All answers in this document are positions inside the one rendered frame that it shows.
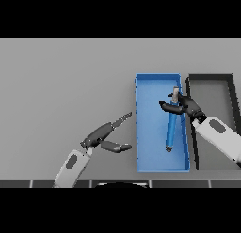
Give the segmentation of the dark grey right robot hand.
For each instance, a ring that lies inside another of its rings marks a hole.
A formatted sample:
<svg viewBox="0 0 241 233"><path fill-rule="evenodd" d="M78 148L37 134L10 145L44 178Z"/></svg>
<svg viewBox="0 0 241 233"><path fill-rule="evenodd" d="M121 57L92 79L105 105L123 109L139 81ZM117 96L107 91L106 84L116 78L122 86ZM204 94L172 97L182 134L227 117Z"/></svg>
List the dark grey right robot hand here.
<svg viewBox="0 0 241 233"><path fill-rule="evenodd" d="M202 124L202 122L207 118L206 114L191 97L182 95L181 93L178 94L177 105L168 104L164 101L160 101L159 105L165 112L168 113L176 115L187 113L191 122L197 119L198 122Z"/></svg>

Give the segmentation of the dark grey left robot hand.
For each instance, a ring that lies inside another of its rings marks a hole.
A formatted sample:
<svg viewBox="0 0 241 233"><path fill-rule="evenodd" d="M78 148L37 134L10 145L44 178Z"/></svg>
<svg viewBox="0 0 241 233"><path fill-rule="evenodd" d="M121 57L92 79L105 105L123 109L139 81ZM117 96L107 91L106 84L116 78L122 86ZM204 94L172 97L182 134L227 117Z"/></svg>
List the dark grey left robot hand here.
<svg viewBox="0 0 241 233"><path fill-rule="evenodd" d="M106 141L106 138L108 137L108 135L113 131L115 131L115 129L118 128L131 115L132 113L128 113L124 116L121 116L118 120L116 120L113 123L111 122L105 123L104 125L97 128L95 131L93 131L91 134L89 134L80 143L80 145L84 149L96 148L98 146L101 146L102 149L105 149L113 153L121 153L123 151L131 149L132 146L129 144L118 144L118 143Z"/></svg>

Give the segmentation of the blue pipe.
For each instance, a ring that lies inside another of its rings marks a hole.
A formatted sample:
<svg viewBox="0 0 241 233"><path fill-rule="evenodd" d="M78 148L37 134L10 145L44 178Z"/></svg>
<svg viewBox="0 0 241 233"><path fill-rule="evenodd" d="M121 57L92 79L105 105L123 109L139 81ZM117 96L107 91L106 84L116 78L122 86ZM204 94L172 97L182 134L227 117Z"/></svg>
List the blue pipe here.
<svg viewBox="0 0 241 233"><path fill-rule="evenodd" d="M170 104L173 106L178 105L178 93L179 93L179 87L175 86L173 88L172 98L170 100ZM168 131L167 131L167 140L166 140L166 151L167 152L171 152L173 149L176 117L177 117L176 114L169 113Z"/></svg>

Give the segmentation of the blue bin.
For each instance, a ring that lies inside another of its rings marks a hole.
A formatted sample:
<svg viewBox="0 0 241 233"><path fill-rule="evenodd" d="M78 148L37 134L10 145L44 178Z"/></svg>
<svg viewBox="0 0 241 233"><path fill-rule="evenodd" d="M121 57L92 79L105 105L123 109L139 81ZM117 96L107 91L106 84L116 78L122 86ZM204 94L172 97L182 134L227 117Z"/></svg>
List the blue bin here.
<svg viewBox="0 0 241 233"><path fill-rule="evenodd" d="M178 115L174 144L166 151L169 114L160 101L170 102L168 94L175 86L182 91L179 73L137 73L136 136L137 171L141 173L188 172L190 169L185 115Z"/></svg>

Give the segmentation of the dark strip with pale lines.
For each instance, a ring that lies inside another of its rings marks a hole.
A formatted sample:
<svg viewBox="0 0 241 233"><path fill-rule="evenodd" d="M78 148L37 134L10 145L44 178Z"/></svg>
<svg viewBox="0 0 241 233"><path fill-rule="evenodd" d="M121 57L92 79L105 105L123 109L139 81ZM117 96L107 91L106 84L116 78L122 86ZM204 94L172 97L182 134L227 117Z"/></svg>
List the dark strip with pale lines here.
<svg viewBox="0 0 241 233"><path fill-rule="evenodd" d="M51 180L0 180L1 188L53 188ZM75 188L241 188L241 180L78 180Z"/></svg>

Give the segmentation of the dark grey bin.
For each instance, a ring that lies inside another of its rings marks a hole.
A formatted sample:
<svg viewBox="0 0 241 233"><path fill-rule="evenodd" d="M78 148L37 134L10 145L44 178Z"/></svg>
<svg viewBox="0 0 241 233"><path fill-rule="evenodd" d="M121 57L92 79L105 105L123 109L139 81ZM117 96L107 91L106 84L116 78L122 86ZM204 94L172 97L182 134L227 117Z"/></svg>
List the dark grey bin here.
<svg viewBox="0 0 241 233"><path fill-rule="evenodd" d="M208 117L218 117L241 135L241 106L231 74L190 74L185 82L186 94ZM193 126L190 129L197 170L241 171L236 163L195 132Z"/></svg>

